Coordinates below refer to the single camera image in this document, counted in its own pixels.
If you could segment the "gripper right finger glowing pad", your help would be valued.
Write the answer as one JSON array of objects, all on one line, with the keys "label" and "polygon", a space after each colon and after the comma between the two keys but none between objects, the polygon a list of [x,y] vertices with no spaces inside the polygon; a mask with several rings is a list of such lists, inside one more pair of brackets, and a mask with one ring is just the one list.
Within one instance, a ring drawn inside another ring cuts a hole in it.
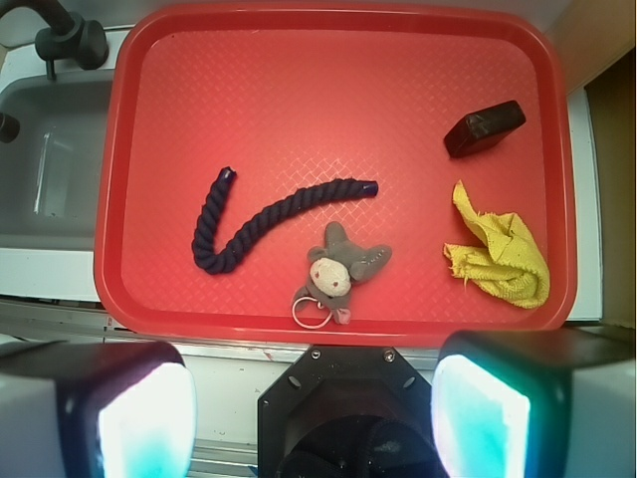
[{"label": "gripper right finger glowing pad", "polygon": [[431,420],[450,477],[633,477],[635,333],[457,332],[434,369]]}]

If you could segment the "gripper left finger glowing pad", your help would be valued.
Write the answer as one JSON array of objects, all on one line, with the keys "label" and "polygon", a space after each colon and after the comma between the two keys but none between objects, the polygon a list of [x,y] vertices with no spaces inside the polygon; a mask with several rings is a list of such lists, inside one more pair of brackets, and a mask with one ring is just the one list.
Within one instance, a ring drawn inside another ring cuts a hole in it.
[{"label": "gripper left finger glowing pad", "polygon": [[1,347],[4,477],[184,477],[194,378],[165,342]]}]

